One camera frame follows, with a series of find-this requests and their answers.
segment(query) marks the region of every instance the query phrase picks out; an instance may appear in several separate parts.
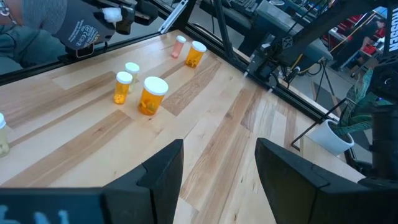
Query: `metal frame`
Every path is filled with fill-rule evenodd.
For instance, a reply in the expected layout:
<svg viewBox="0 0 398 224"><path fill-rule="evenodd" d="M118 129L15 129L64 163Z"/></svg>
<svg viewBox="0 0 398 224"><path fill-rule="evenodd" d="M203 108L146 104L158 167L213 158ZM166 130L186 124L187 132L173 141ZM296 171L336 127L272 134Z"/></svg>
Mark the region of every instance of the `metal frame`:
<svg viewBox="0 0 398 224"><path fill-rule="evenodd" d="M160 2L155 0L149 0L152 4L155 4L159 9L159 16L166 20L172 13L172 11L162 5ZM202 42L207 48L215 53L217 56L221 57L222 59L226 60L232 66L240 70L242 73L245 72L245 69L248 65L248 62L245 61L240 55L236 54L233 51L232 45L229 41L228 31L226 30L226 24L224 19L223 9L221 7L221 0L215 0L215 7L216 7L216 14L218 24L220 26L221 36L222 36L222 43L218 42L216 39L211 38L209 35L195 27L193 24L189 23L189 17L195 7L196 0L188 0L188 3L185 9L180 13L180 16L174 22L174 29L179 29L189 37L199 40ZM101 49L96 49L95 53L90 57L95 57L97 55L116 50L118 48L124 47L126 45L134 44L136 42L149 39L151 37L155 37L160 35L160 32L155 34L149 34L143 37L138 37L130 40L126 40L121 43L116 43L110 45L108 47L103 47ZM31 77L33 75L46 72L55 68L59 68L65 66L67 64L78 62L79 60L73 59L69 61L58 61L46 65L40 65L37 67L32 67L28 69L23 69L20 71L8 73L6 75L0 76L0 85L4 85L10 82L18 81L23 78ZM264 88L270 88L270 86L264 84L261 80L257 77L248 76L252 78L255 82L262 85ZM298 109L300 112L308 116L309 118L313 119L314 121L321 123L327 116L325 113L311 105L309 102L303 100L301 97L287 89L285 86L281 84L277 84L274 88L273 93L277 95L279 98L282 98L287 103L291 104L294 108Z"/></svg>

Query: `gloved hand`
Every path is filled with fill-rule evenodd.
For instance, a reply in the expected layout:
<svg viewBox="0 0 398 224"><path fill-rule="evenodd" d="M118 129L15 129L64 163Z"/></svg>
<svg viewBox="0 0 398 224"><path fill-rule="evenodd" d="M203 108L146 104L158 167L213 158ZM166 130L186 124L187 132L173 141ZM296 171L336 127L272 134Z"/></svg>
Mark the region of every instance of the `gloved hand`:
<svg viewBox="0 0 398 224"><path fill-rule="evenodd" d="M85 1L94 2L21 0L24 25L49 31L73 50L109 40L115 32L114 25L105 21L101 9Z"/></svg>
<svg viewBox="0 0 398 224"><path fill-rule="evenodd" d="M73 50L107 41L115 33L115 26L105 21L102 10L83 0L68 0L65 10L65 19L53 36Z"/></svg>

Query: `green leaf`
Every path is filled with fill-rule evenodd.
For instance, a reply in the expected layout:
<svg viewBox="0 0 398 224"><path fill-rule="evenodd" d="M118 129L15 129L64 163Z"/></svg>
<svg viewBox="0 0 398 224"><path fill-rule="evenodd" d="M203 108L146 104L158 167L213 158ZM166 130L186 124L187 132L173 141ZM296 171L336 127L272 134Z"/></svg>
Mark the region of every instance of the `green leaf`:
<svg viewBox="0 0 398 224"><path fill-rule="evenodd" d="M358 97L357 100L361 100L362 98L364 98L366 96L366 92L369 88L369 85L371 84L371 80L372 80L372 76L373 76L373 70L369 69L365 75L363 76L362 79L362 87L358 93Z"/></svg>
<svg viewBox="0 0 398 224"><path fill-rule="evenodd" d="M372 127L372 121L363 121L357 124L353 124L350 126L341 127L338 126L337 128L332 128L332 131L337 134L337 136L342 137L346 134L353 133L356 131L365 131Z"/></svg>
<svg viewBox="0 0 398 224"><path fill-rule="evenodd" d="M357 102L355 110L354 110L354 114L358 114L358 113L369 114L370 109L376 105L375 103L376 103L377 98L378 97L373 93L367 94L362 100Z"/></svg>
<svg viewBox="0 0 398 224"><path fill-rule="evenodd" d="M364 121L372 121L372 116L371 115L358 115L358 116L353 116L351 117L349 123L350 125L353 124L358 124Z"/></svg>

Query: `wooden table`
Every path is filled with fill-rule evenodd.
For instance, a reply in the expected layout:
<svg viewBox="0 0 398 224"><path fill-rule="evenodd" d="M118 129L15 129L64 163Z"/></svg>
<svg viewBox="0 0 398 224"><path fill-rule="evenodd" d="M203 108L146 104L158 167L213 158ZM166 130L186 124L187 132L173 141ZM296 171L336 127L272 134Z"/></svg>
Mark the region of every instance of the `wooden table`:
<svg viewBox="0 0 398 224"><path fill-rule="evenodd" d="M257 137L290 148L312 124L286 102L207 52L196 69L169 55L174 31L0 87L12 147L0 159L2 187L103 186L177 138L183 184L175 223L274 223L254 161ZM122 106L115 73L141 73ZM137 110L145 77L169 84L155 116Z"/></svg>

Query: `black cable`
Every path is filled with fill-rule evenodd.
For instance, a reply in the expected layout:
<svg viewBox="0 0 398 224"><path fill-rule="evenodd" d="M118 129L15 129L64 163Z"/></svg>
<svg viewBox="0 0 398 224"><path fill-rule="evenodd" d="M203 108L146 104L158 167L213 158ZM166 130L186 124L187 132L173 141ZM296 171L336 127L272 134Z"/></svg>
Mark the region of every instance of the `black cable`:
<svg viewBox="0 0 398 224"><path fill-rule="evenodd" d="M322 72L321 81L319 82L317 95L316 95L316 97L315 97L315 102L317 102L317 100L318 100L319 91L321 90L322 80L323 80L323 77L324 77L324 76L325 76L325 70Z"/></svg>
<svg viewBox="0 0 398 224"><path fill-rule="evenodd" d="M223 43L223 40L221 40L221 38L217 37L215 34L212 34L210 31L208 31L207 29L205 29L202 25L194 23L192 24L196 27L201 28L204 32L206 32L208 35L212 36L214 39L216 39L217 41L219 41L220 43Z"/></svg>
<svg viewBox="0 0 398 224"><path fill-rule="evenodd" d="M214 16L213 16L214 7L213 7L213 0L210 0L210 6L211 6L211 26L213 27L212 31L213 31L213 34L214 34Z"/></svg>
<svg viewBox="0 0 398 224"><path fill-rule="evenodd" d="M311 76L311 77L312 77L312 76L314 76L314 75L318 75L318 74L321 72L323 65L322 65L320 62L317 62L317 64L319 64L319 70L318 70L317 72L315 72L315 73L311 73L310 70L308 70L308 71L307 71L308 76Z"/></svg>
<svg viewBox="0 0 398 224"><path fill-rule="evenodd" d="M328 63L328 59L325 60L325 64L323 65L323 71L325 72L326 80L328 81L330 92L332 96L336 96L333 88L331 87L331 82L329 80L328 72L326 71L326 64Z"/></svg>
<svg viewBox="0 0 398 224"><path fill-rule="evenodd" d="M308 13L310 13L310 11L314 8L314 7L317 7L320 3L321 3L321 1L323 1L323 0L319 0L317 3L316 3L316 5L314 5L313 7L311 7L306 13L304 13L304 15L302 15L301 16L301 19L302 18L304 18L306 15L308 15ZM303 6L303 4L295 11L295 13L299 10L299 9L301 9L302 8L302 6ZM285 33L285 35L283 36L283 38L285 38L289 33L290 33L290 31L297 25L297 21L293 24L293 26ZM263 67L264 66L264 64L265 64L265 61L260 65L260 67Z"/></svg>
<svg viewBox="0 0 398 224"><path fill-rule="evenodd" d="M282 70L282 74L284 75L284 80L287 78L287 71L286 71L286 67L285 66L281 66L280 69Z"/></svg>

